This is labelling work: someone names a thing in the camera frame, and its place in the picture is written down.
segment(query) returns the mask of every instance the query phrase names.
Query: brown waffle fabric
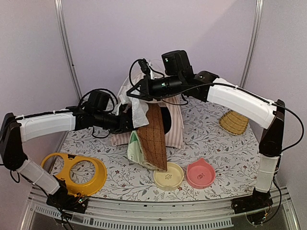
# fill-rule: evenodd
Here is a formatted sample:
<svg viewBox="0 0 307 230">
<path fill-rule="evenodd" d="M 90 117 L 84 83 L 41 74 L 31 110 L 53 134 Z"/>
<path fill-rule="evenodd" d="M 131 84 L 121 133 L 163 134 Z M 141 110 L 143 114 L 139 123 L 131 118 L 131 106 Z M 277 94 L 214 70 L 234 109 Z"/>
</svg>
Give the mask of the brown waffle fabric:
<svg viewBox="0 0 307 230">
<path fill-rule="evenodd" d="M 161 109 L 158 104 L 148 104 L 146 117 L 149 125 L 138 128 L 137 134 L 145 161 L 161 171 L 167 171 L 165 135 Z"/>
</svg>

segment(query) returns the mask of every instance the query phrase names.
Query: yellow double bowl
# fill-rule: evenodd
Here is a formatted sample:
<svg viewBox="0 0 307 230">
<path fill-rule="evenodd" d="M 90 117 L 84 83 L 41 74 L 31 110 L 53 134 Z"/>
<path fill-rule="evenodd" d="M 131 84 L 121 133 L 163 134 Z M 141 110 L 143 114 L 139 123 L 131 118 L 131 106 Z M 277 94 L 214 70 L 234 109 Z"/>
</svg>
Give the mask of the yellow double bowl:
<svg viewBox="0 0 307 230">
<path fill-rule="evenodd" d="M 56 152 L 46 156 L 42 161 L 41 166 L 44 167 L 45 162 L 49 158 L 55 156 L 59 156 L 64 159 L 63 169 L 61 170 L 60 173 L 58 173 L 55 176 L 60 180 L 65 180 L 69 194 L 77 195 L 80 193 L 82 196 L 83 195 L 91 196 L 97 193 L 104 186 L 106 182 L 107 172 L 106 172 L 106 167 L 102 163 L 102 161 L 92 157 L 82 157 L 82 156 L 75 156 L 66 153 Z M 70 171 L 75 164 L 81 161 L 91 162 L 95 167 L 95 174 L 90 181 L 84 184 L 76 184 L 71 180 Z"/>
</svg>

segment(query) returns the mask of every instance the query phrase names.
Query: green fabric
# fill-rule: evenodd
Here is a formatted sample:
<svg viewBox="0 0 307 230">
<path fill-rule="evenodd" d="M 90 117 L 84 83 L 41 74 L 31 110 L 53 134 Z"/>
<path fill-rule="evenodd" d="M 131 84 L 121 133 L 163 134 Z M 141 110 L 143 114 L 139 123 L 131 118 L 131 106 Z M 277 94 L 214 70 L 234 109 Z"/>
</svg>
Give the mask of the green fabric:
<svg viewBox="0 0 307 230">
<path fill-rule="evenodd" d="M 142 152 L 141 142 L 135 130 L 132 131 L 130 135 L 127 156 L 130 161 L 137 163 L 147 169 L 156 169 L 145 161 L 144 155 Z"/>
<path fill-rule="evenodd" d="M 131 136 L 130 136 L 130 143 L 137 141 L 138 139 L 138 135 L 136 134 L 136 131 L 132 131 Z"/>
</svg>

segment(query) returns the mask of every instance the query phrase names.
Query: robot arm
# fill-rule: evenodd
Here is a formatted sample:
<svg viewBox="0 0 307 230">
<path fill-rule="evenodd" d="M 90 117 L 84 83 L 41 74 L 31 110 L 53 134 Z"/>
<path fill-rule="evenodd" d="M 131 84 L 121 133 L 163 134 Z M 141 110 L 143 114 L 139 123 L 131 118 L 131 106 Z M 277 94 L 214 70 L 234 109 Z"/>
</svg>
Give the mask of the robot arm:
<svg viewBox="0 0 307 230">
<path fill-rule="evenodd" d="M 151 101 L 182 93 L 225 106 L 258 123 L 264 131 L 259 143 L 261 155 L 256 187 L 251 197 L 234 199 L 233 208 L 235 212 L 245 212 L 272 205 L 269 191 L 282 150 L 283 101 L 261 98 L 207 71 L 194 74 L 183 50 L 163 54 L 162 60 L 169 77 L 152 80 L 144 67 L 146 60 L 140 59 L 144 78 L 127 92 L 127 96 Z"/>
<path fill-rule="evenodd" d="M 32 183 L 41 187 L 52 199 L 51 204 L 66 209 L 76 203 L 77 197 L 69 195 L 65 181 L 51 176 L 24 153 L 22 143 L 51 133 L 80 130 L 92 126 L 108 129 L 110 133 L 133 130 L 131 111 L 123 105 L 119 115 L 106 111 L 109 96 L 102 91 L 93 91 L 82 106 L 73 106 L 60 111 L 28 116 L 5 115 L 0 130 L 0 154 L 4 166 L 17 171 Z"/>
</svg>

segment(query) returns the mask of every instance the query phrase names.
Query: metal pole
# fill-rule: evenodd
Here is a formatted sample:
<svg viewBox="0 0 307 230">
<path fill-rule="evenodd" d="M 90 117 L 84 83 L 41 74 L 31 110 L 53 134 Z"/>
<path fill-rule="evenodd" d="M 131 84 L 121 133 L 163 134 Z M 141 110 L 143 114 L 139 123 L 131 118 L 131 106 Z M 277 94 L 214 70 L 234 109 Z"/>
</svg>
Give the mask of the metal pole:
<svg viewBox="0 0 307 230">
<path fill-rule="evenodd" d="M 255 18 L 254 18 L 254 25 L 253 25 L 252 35 L 251 35 L 249 49 L 248 49 L 248 56 L 247 56 L 247 59 L 246 59 L 246 62 L 245 62 L 243 75 L 242 75 L 241 82 L 240 82 L 241 88 L 245 87 L 247 80 L 248 80 L 248 73 L 249 73 L 251 61 L 252 61 L 252 58 L 253 58 L 254 49 L 255 49 L 255 46 L 256 46 L 258 31 L 259 31 L 259 28 L 260 28 L 262 8 L 263 8 L 263 0 L 257 0 Z"/>
<path fill-rule="evenodd" d="M 58 23 L 59 23 L 59 31 L 60 31 L 61 38 L 62 38 L 62 43 L 63 43 L 65 55 L 66 55 L 67 64 L 68 64 L 68 67 L 71 73 L 71 79 L 72 79 L 73 86 L 75 88 L 77 97 L 80 100 L 82 98 L 82 93 L 81 93 L 81 88 L 78 82 L 76 70 L 75 70 L 72 56 L 71 56 L 71 49 L 70 49 L 69 42 L 68 42 L 65 20 L 64 20 L 62 0 L 55 0 L 55 5 L 56 5 L 56 12 L 57 12 Z"/>
</svg>

